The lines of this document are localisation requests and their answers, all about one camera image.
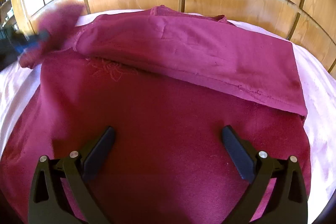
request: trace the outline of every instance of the white bed sheet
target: white bed sheet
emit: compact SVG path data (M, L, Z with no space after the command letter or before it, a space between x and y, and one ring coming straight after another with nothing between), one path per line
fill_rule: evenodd
M140 10L110 10L79 18L77 25L92 22L100 14L130 13ZM280 38L260 27L232 21L237 27ZM304 124L310 142L311 189L308 223L321 213L336 189L336 80L306 49L293 44L295 60L308 109ZM16 62L0 72L0 158L10 134L29 100L40 85L41 66L21 68Z

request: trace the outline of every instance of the red garment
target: red garment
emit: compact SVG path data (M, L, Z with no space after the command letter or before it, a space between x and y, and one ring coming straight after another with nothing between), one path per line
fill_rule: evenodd
M107 125L116 142L89 186L113 223L221 223L248 185L221 143L228 124L272 157L296 155L309 193L291 44L166 11L99 16L45 57L0 161L0 188L25 222L39 157L65 157Z

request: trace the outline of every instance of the metal screw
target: metal screw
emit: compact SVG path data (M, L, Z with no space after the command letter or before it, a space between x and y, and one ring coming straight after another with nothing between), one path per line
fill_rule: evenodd
M47 156L41 156L40 157L40 162L45 162L47 160Z
M259 152L259 156L260 156L260 158L263 158L263 159L265 159L265 158L267 158L267 153L265 152L265 151L260 151Z
M70 158L76 158L78 156L78 152L77 151L72 151L70 153Z
M291 157L290 157L290 160L291 160L292 162L297 162L297 157L296 157L296 156L291 156Z

